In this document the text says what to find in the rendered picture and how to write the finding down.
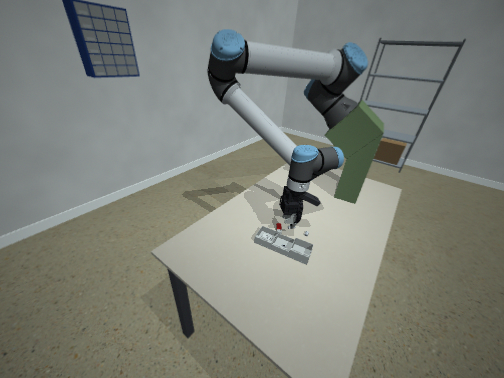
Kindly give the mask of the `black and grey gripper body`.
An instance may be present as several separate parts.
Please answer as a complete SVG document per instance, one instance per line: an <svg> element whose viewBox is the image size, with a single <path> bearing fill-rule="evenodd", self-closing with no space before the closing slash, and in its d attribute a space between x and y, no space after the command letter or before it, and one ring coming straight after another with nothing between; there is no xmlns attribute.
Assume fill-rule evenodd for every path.
<svg viewBox="0 0 504 378"><path fill-rule="evenodd" d="M300 199L299 196L305 192L295 192L290 190L287 186L284 186L283 195L280 198L279 204L284 215L299 213L300 208L303 211L303 200ZM290 197L289 194L286 193L289 193Z"/></svg>

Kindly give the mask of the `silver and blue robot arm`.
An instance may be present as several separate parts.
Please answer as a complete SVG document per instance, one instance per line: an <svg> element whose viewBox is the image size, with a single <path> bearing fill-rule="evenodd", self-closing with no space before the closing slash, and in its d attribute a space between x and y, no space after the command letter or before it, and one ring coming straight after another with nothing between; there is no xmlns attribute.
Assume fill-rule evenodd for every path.
<svg viewBox="0 0 504 378"><path fill-rule="evenodd" d="M358 105L343 92L367 66L365 53L352 42L341 50L322 53L249 42L236 31L224 29L213 38L207 72L217 98L228 104L290 166L287 187L305 192L314 178L343 165L342 150L297 146L241 90L235 73L315 79L308 83L304 95L331 129ZM308 192L299 198L315 206L321 204L318 197Z"/></svg>

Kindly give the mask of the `white domino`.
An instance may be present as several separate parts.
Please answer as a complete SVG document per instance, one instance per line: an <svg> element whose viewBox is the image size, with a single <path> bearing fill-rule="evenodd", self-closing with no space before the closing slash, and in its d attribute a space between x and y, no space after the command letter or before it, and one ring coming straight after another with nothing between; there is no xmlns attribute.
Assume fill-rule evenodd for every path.
<svg viewBox="0 0 504 378"><path fill-rule="evenodd" d="M265 233L263 233L263 235L262 235L261 237L263 237L263 238L265 238L265 239L268 239L268 240L270 240L270 241L273 239L273 237L271 237L271 236L269 236L269 235L267 235L267 234L265 234Z"/></svg>

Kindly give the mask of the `grey rack of labelled bins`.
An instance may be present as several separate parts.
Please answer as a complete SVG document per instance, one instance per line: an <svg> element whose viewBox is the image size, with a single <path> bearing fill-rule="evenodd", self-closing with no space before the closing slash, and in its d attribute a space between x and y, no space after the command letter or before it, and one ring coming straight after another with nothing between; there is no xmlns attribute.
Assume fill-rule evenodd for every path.
<svg viewBox="0 0 504 378"><path fill-rule="evenodd" d="M273 237L273 239L270 241L261 237L263 233ZM264 226L262 226L258 233L255 235L254 243L306 265L308 264L313 249L313 244L309 242L298 238L292 239ZM283 244L286 245L286 248L282 247Z"/></svg>

